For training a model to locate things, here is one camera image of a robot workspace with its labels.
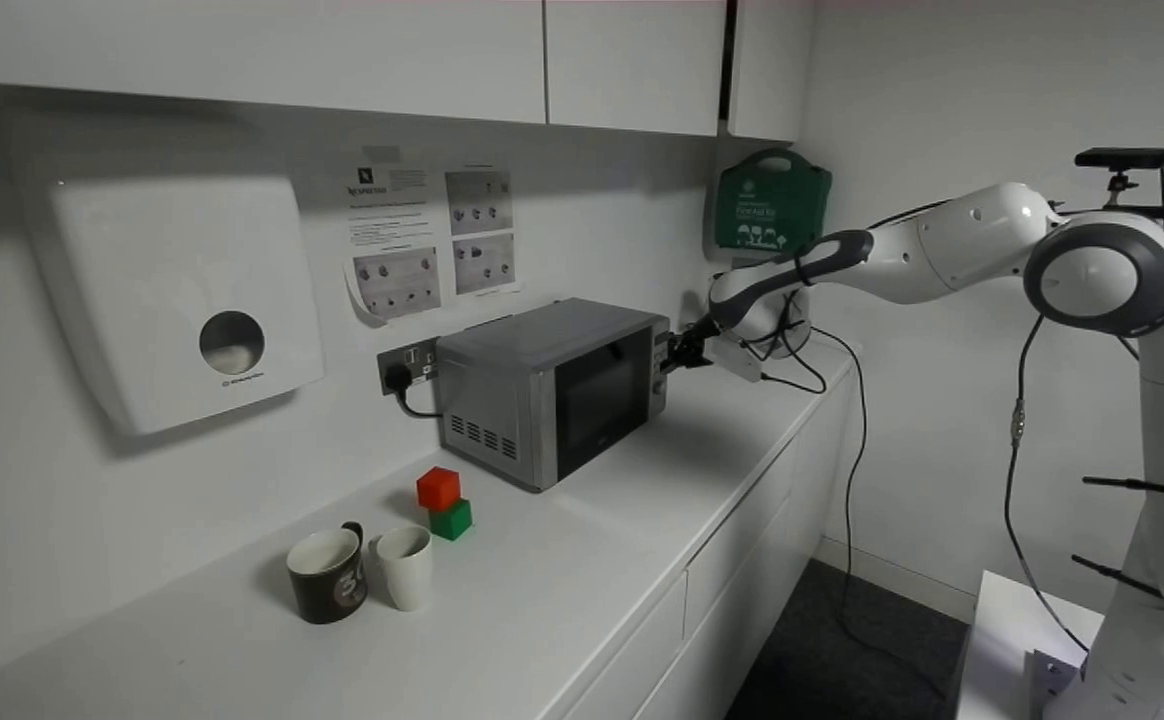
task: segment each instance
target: black microwave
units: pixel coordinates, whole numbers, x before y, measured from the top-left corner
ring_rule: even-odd
[[[543,491],[662,413],[662,359],[662,314],[591,300],[438,335],[438,444]]]

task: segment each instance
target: white wall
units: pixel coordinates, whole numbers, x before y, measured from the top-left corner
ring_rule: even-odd
[[[1071,166],[1090,144],[1164,144],[1164,0],[823,5],[809,152],[836,173],[833,227],[991,179],[1090,208],[1103,173]],[[1018,279],[927,307],[836,288],[817,300],[823,322],[868,343],[864,567],[967,611],[979,567],[1018,574],[1000,527],[1011,363],[1032,321]],[[1137,367],[1103,335],[1049,326],[1027,387],[1018,534],[1052,590],[1103,603],[1106,582],[1067,551],[1115,563],[1127,542],[1137,499],[1078,474],[1137,474]]]
[[[0,125],[23,98],[0,92]],[[178,114],[187,129],[199,114],[241,118],[296,159],[327,371],[288,402],[159,444],[117,444],[57,331],[0,129],[0,664],[433,450],[433,428],[376,396],[380,349],[546,296],[677,312],[681,291],[703,279],[713,144],[699,141],[82,94],[69,107]],[[511,166],[521,288],[376,331],[357,322],[338,291],[343,199],[322,159],[380,144],[409,159]]]

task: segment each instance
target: floor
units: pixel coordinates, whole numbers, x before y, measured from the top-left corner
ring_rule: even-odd
[[[954,704],[962,632],[938,611],[811,563],[728,720],[938,720]]]

